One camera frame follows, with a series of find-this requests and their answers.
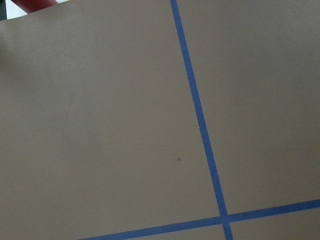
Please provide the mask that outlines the brown paper table cover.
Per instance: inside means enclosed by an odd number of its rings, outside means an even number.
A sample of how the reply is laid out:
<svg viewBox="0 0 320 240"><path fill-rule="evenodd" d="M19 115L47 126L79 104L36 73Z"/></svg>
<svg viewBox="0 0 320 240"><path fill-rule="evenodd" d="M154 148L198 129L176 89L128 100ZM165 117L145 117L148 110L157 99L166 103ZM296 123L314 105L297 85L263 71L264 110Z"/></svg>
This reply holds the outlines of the brown paper table cover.
<svg viewBox="0 0 320 240"><path fill-rule="evenodd" d="M319 239L319 1L1 21L0 237Z"/></svg>

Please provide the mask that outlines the red cylinder object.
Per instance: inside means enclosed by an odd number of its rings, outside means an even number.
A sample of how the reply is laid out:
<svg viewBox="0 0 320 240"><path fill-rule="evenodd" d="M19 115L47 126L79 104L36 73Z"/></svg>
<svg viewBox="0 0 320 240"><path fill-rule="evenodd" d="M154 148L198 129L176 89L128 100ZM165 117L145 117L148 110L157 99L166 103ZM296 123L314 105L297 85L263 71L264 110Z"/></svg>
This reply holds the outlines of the red cylinder object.
<svg viewBox="0 0 320 240"><path fill-rule="evenodd" d="M12 0L12 2L27 14L58 4L56 0Z"/></svg>

